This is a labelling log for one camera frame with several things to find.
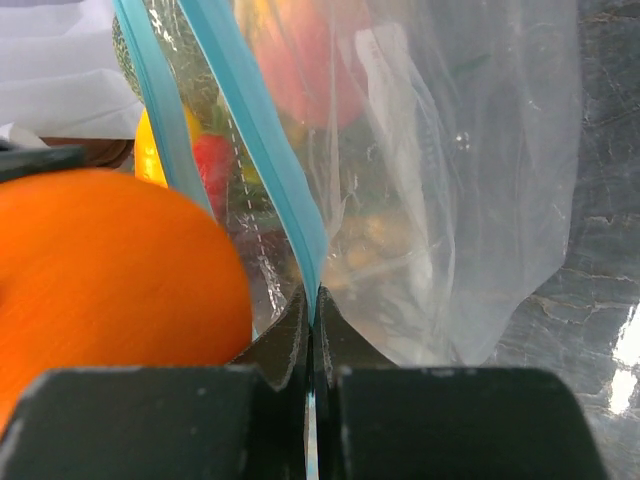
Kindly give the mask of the clear zip top bag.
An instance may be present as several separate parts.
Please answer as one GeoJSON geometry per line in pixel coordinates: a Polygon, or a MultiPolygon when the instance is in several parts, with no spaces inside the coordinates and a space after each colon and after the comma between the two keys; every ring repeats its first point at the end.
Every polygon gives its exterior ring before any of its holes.
{"type": "MultiPolygon", "coordinates": [[[[116,3],[118,51],[128,55],[168,184],[215,217],[145,2],[116,3]]],[[[219,90],[202,134],[233,147],[226,213],[215,219],[248,273],[252,344],[297,289],[306,296],[302,479],[319,475],[312,328],[321,289],[398,366],[490,367],[518,304],[561,266],[580,135],[578,8],[364,1],[371,26],[355,34],[363,111],[346,127],[332,119],[322,129],[276,107],[247,24],[256,1],[176,2],[219,90]],[[402,280],[326,287],[343,219],[381,211],[406,214],[428,255],[402,280]]]]}

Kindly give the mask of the green netted melon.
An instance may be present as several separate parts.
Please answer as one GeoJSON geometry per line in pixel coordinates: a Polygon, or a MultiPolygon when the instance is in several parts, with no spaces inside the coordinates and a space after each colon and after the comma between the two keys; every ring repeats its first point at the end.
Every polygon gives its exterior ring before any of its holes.
{"type": "Polygon", "coordinates": [[[189,23],[176,1],[146,1],[145,4],[183,103],[203,126],[210,126],[218,100],[218,85],[189,23]]]}

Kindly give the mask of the orange fruit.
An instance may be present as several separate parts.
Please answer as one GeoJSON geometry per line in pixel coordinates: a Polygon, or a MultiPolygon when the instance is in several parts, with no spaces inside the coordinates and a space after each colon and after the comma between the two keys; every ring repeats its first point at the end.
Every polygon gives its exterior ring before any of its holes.
{"type": "Polygon", "coordinates": [[[1,417],[53,368],[221,365],[252,338],[229,236],[182,194],[78,169],[1,187],[1,417]]]}

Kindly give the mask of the pink peach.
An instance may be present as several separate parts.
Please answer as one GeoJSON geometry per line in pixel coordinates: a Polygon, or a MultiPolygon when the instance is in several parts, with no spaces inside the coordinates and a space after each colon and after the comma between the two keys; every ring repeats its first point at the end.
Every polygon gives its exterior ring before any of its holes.
{"type": "Polygon", "coordinates": [[[364,1],[256,1],[247,13],[254,55],[278,110],[312,128],[363,111],[367,76],[355,34],[371,26],[364,1]]]}

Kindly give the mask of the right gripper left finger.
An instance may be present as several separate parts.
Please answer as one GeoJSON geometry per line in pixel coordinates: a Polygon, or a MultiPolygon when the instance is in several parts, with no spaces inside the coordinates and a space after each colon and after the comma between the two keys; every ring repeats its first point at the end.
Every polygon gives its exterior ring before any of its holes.
{"type": "Polygon", "coordinates": [[[5,479],[302,479],[309,327],[297,289],[220,367],[54,369],[1,438],[5,479]]]}

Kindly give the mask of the longan bunch with twigs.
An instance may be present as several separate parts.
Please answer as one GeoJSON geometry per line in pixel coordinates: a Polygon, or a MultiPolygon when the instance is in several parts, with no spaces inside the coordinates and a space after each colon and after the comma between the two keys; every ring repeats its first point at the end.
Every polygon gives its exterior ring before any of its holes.
{"type": "Polygon", "coordinates": [[[323,284],[345,290],[359,283],[402,280],[410,263],[427,255],[423,239],[402,212],[348,216],[331,242],[323,284]]]}

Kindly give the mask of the red chili pepper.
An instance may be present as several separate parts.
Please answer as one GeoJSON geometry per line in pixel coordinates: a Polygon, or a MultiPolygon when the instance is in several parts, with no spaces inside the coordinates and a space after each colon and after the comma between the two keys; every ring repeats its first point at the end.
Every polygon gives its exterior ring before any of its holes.
{"type": "Polygon", "coordinates": [[[211,208],[221,219],[226,213],[233,147],[223,135],[204,133],[194,144],[193,155],[211,208]]]}

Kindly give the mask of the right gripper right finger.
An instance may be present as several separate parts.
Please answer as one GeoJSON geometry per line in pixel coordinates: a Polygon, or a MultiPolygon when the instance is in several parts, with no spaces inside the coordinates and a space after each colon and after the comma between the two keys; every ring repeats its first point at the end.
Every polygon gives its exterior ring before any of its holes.
{"type": "Polygon", "coordinates": [[[398,366],[327,289],[312,328],[323,479],[603,479],[582,410],[554,373],[398,366]]]}

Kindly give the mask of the yellow orange mango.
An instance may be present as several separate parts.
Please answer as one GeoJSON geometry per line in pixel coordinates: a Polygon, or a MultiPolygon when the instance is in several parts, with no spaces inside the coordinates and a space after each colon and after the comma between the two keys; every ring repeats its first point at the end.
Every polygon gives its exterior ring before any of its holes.
{"type": "MultiPolygon", "coordinates": [[[[201,136],[203,129],[200,121],[184,107],[185,119],[191,144],[201,136]]],[[[156,148],[153,130],[146,109],[143,110],[137,126],[134,141],[134,175],[137,179],[167,188],[167,182],[156,148]]]]}

